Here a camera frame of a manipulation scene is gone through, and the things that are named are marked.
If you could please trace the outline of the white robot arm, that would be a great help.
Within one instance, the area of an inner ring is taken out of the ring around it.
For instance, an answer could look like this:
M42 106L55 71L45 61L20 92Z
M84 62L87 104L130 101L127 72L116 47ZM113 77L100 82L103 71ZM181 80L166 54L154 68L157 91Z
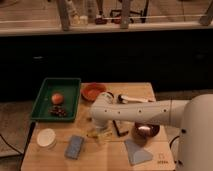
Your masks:
M113 96L104 92L92 104L90 115L99 130L109 120L177 127L176 171L213 171L213 94L191 100L115 104Z

